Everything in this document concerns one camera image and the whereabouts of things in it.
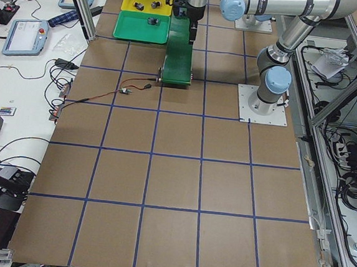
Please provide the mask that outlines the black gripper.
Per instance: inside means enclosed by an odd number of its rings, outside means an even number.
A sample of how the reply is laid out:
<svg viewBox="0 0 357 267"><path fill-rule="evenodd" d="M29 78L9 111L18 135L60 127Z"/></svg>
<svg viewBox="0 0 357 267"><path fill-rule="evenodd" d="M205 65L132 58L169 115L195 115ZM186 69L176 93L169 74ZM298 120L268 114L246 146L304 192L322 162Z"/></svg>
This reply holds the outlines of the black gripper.
<svg viewBox="0 0 357 267"><path fill-rule="evenodd" d="M189 18L189 41L190 45L196 40L198 21L204 16L206 0L173 0L173 14L176 17Z"/></svg>

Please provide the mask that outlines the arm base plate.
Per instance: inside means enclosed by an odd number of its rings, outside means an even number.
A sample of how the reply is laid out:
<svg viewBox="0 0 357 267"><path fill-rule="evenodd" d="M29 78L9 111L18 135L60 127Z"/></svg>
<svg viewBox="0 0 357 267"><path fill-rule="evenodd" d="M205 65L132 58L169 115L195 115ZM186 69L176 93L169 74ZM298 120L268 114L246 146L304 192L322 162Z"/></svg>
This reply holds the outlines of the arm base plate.
<svg viewBox="0 0 357 267"><path fill-rule="evenodd" d="M247 30L249 32L271 34L272 33L272 15L243 15L240 19L235 21L235 29Z"/></svg>
<svg viewBox="0 0 357 267"><path fill-rule="evenodd" d="M272 126L286 126L283 97L277 103L266 104L257 96L257 85L238 84L239 121Z"/></svg>

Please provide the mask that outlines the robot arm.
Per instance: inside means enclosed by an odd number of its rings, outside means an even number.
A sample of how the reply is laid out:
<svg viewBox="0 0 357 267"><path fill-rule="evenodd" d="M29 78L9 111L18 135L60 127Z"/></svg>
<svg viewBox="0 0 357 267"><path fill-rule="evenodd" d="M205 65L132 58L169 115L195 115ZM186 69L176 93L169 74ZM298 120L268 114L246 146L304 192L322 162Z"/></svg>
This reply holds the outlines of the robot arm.
<svg viewBox="0 0 357 267"><path fill-rule="evenodd" d="M245 15L294 16L278 41L258 54L260 86L250 96L249 108L266 116L290 87L292 77L286 65L295 49L320 21L343 18L357 11L357 0L220 0L220 10L229 21Z"/></svg>
<svg viewBox="0 0 357 267"><path fill-rule="evenodd" d="M178 17L183 13L184 17L189 19L189 41L193 45L196 40L198 21L201 20L205 13L207 0L165 0L166 4L173 7L173 14Z"/></svg>

